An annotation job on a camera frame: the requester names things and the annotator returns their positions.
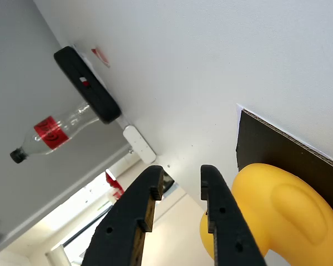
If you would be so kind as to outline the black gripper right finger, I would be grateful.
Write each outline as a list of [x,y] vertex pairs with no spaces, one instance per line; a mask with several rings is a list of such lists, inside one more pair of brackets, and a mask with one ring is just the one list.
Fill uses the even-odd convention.
[[207,201],[208,233],[215,265],[265,265],[256,241],[219,170],[200,168],[201,200]]

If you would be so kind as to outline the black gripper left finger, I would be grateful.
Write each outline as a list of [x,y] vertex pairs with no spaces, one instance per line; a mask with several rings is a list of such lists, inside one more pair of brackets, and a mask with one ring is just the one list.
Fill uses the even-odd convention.
[[103,218],[83,265],[141,265],[145,234],[153,229],[156,201],[163,195],[161,166],[146,168]]

